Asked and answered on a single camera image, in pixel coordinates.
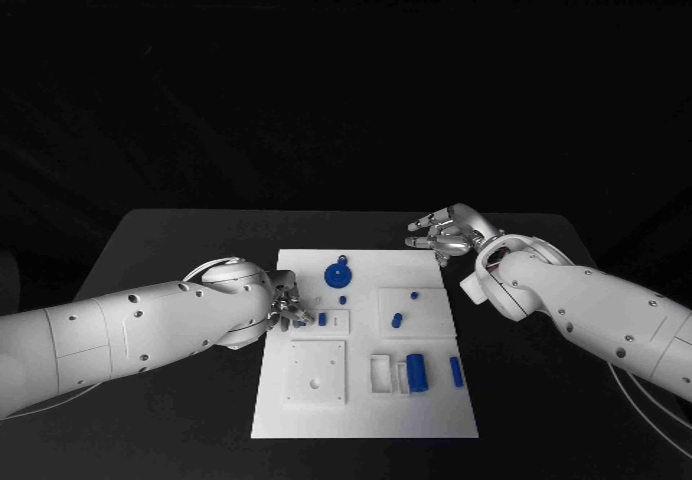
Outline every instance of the robotic hand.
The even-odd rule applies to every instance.
[[[613,365],[692,401],[692,311],[663,295],[594,268],[574,265],[536,237],[505,235],[469,206],[417,220],[410,247],[436,251],[441,267],[472,248],[474,273],[462,288],[519,321],[545,313],[562,336]]]
[[[183,281],[0,317],[0,419],[215,344],[237,350],[291,322],[314,323],[296,274],[267,273],[237,257],[201,265]]]

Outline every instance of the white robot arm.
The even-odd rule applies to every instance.
[[[562,336],[640,378],[692,401],[692,311],[659,293],[594,268],[574,265],[545,241],[505,235],[466,205],[421,218],[430,227],[407,245],[436,250],[444,267],[472,248],[474,273],[462,288],[476,304],[489,300],[519,321],[535,311]]]
[[[189,279],[214,265],[201,284]],[[278,323],[314,319],[296,275],[244,259],[198,267],[179,282],[0,318],[0,419],[82,387],[143,373],[212,345],[238,349]]]

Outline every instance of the black table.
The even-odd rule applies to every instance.
[[[238,255],[274,269],[280,248],[405,249],[428,212],[137,210],[77,299],[182,279]],[[508,233],[596,266],[568,220],[487,214]],[[251,440],[263,339],[103,384],[0,428],[3,478],[684,478],[691,463],[639,418],[606,363],[552,321],[476,306],[459,287],[474,254],[443,271],[480,439]]]

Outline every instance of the blue cylinder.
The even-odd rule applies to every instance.
[[[414,353],[407,357],[408,388],[412,392],[428,391],[428,378],[425,377],[425,364],[423,355]]]
[[[451,376],[454,377],[454,385],[457,387],[463,387],[464,379],[462,377],[462,365],[459,364],[457,357],[450,357],[450,364],[451,364]]]
[[[394,320],[392,320],[392,327],[394,328],[400,328],[401,327],[401,320],[404,319],[404,315],[401,313],[398,313],[395,316],[394,316]]]

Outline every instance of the black background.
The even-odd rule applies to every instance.
[[[134,208],[457,202],[560,213],[600,268],[691,304],[686,6],[13,1],[0,13],[0,242],[23,310],[71,300]]]

